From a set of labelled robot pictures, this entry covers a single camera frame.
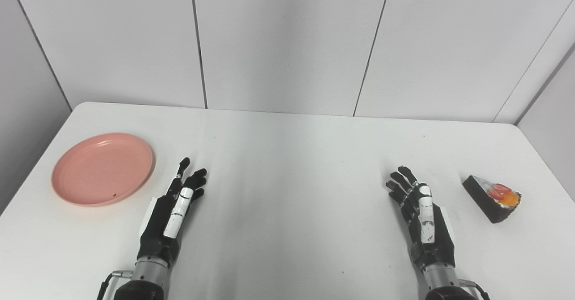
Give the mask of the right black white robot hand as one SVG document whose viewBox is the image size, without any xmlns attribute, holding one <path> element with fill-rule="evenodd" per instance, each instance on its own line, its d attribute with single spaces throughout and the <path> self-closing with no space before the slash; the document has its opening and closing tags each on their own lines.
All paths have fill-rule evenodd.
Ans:
<svg viewBox="0 0 575 300">
<path fill-rule="evenodd" d="M 390 178 L 385 185 L 408 226 L 411 261 L 421 271 L 437 263 L 456 267 L 455 245 L 431 188 L 406 166 L 399 166 Z"/>
</svg>

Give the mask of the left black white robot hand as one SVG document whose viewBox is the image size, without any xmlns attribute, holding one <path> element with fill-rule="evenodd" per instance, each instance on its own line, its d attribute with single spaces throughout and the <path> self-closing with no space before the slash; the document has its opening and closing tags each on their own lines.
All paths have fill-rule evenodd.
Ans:
<svg viewBox="0 0 575 300">
<path fill-rule="evenodd" d="M 140 236 L 138 260 L 160 259 L 171 267 L 180 252 L 179 232 L 191 204 L 204 195 L 207 170 L 199 169 L 184 179 L 184 171 L 191 164 L 189 157 L 180 163 L 167 192 L 156 199 Z"/>
</svg>

